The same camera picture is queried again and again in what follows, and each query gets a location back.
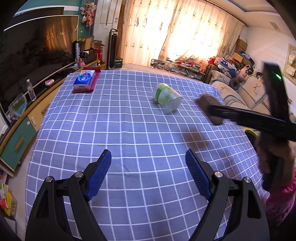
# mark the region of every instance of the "framed certificate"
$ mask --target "framed certificate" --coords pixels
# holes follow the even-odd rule
[[[284,76],[296,85],[296,46],[289,44],[286,64],[284,68]]]

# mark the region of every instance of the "tiled floor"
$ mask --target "tiled floor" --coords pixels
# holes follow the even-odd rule
[[[21,240],[25,240],[25,218],[26,218],[25,192],[26,192],[27,172],[28,172],[31,155],[32,155],[32,149],[28,152],[28,155],[22,162],[22,165],[19,167],[19,170],[15,175],[15,177],[9,178],[7,182],[9,190],[17,199],[17,214],[15,219],[17,222],[17,235]]]

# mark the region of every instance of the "ceiling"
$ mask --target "ceiling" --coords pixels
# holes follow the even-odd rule
[[[262,27],[292,36],[277,11],[266,0],[210,0],[249,27]]]

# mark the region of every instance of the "tv stand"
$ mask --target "tv stand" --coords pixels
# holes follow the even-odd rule
[[[98,60],[95,60],[86,67],[96,67],[97,63]],[[6,167],[10,176],[14,176],[17,165],[24,159],[27,147],[35,138],[47,108],[65,79],[56,80],[51,86],[37,91],[37,99],[28,102],[24,115],[11,123],[11,129],[0,144],[0,164]]]

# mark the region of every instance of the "hand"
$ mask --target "hand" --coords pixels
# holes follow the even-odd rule
[[[262,173],[269,173],[269,161],[264,150],[259,145],[259,140],[256,141],[256,151],[259,158],[259,170]],[[294,168],[295,168],[295,154],[291,150],[288,142],[285,143],[272,143],[269,146],[269,151],[275,156],[282,157],[284,159],[282,179],[280,187],[287,187],[291,184],[294,179]]]

